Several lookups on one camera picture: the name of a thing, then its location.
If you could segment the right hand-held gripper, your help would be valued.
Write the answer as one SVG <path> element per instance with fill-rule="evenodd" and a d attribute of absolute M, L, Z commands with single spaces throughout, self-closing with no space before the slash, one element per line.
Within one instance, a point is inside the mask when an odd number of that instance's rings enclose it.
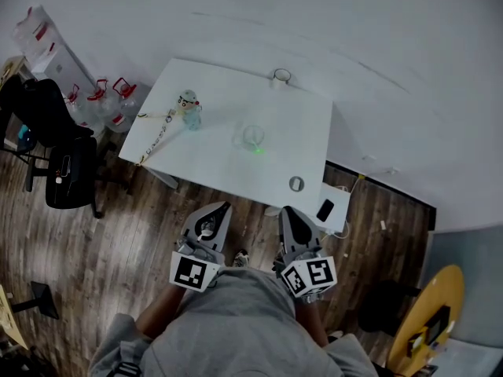
<path fill-rule="evenodd" d="M 281 249 L 274 260 L 276 277 L 296 302 L 320 300 L 337 284 L 337 276 L 333 257 L 321 245 L 319 228 L 300 210 L 285 206 L 278 215 L 278 230 Z"/>

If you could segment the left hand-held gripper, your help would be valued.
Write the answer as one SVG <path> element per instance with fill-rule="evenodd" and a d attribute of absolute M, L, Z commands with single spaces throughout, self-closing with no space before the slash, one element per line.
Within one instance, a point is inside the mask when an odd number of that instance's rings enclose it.
<path fill-rule="evenodd" d="M 232 213 L 230 203 L 217 202 L 187 217 L 171 255 L 171 284 L 197 292 L 207 289 L 225 264 L 223 246 Z"/>

